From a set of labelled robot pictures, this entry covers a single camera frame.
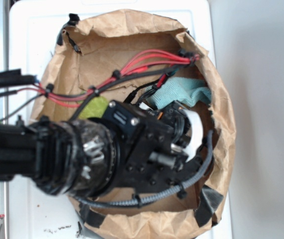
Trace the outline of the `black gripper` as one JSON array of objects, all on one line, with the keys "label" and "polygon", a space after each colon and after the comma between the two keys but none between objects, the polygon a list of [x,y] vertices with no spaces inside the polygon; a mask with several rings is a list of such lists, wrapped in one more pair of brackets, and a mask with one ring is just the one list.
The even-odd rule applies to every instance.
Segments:
[{"label": "black gripper", "polygon": [[190,179],[203,164],[201,118],[178,102],[144,110],[111,101],[101,121],[112,133],[116,152],[110,188],[159,193]]}]

